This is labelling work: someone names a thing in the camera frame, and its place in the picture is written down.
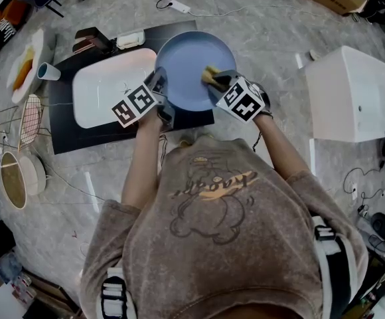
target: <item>gray tile floor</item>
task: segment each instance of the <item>gray tile floor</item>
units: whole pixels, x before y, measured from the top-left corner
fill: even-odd
[[[0,52],[0,110],[12,106],[5,89],[9,69],[20,55],[25,41],[39,27],[50,27],[57,34],[54,62],[72,55],[77,30],[97,26],[108,37],[146,27],[193,19],[173,10],[157,10],[157,0],[59,0],[56,8],[65,18],[43,9],[36,12],[11,42]],[[341,45],[354,47],[385,62],[385,36],[365,21],[355,23],[342,18],[310,0],[179,0],[189,5],[194,14],[218,14],[245,5],[277,5],[281,7],[250,7],[225,17],[197,17],[198,29],[223,39],[234,52],[238,70],[250,80],[263,84],[269,92],[275,120],[300,154],[310,162],[309,139],[312,121],[309,95],[296,57],[305,57],[313,49],[327,54]],[[258,135],[253,125],[244,126],[227,114],[216,110],[216,123],[208,127],[220,139],[244,138],[252,145]],[[45,112],[44,126],[48,126]],[[8,135],[10,144],[17,143],[19,126],[13,124]],[[168,134],[168,150],[176,146],[179,132]],[[360,199],[352,201],[343,193],[343,179],[354,166],[364,169],[378,167],[379,141],[346,144],[315,141],[317,176],[324,188],[339,202],[342,209],[355,219]],[[49,138],[39,138],[31,151],[64,179],[88,191],[90,174],[96,195],[119,199],[121,187],[133,152],[133,140],[106,144],[55,156]],[[266,160],[263,143],[258,153]],[[33,272],[62,285],[76,299],[77,285],[100,203],[90,196],[68,187],[46,167],[52,176],[46,189],[29,199],[22,211],[12,208],[2,192],[0,181],[0,219],[14,232],[17,255]],[[385,168],[378,175],[360,178],[367,195],[385,186]],[[368,202],[371,211],[385,211],[385,196],[377,195]]]

